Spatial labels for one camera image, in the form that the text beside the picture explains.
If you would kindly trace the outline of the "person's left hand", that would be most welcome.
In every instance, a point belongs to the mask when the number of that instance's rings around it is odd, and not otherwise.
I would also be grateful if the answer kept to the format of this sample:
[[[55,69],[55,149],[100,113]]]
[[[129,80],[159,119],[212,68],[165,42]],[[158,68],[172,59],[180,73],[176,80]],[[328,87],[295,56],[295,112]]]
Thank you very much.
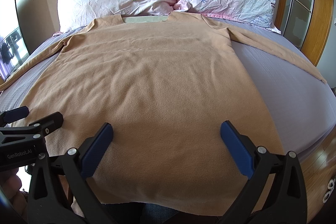
[[[10,200],[15,211],[26,221],[27,201],[20,191],[22,187],[21,179],[17,176],[19,168],[1,172],[1,187],[4,194]]]

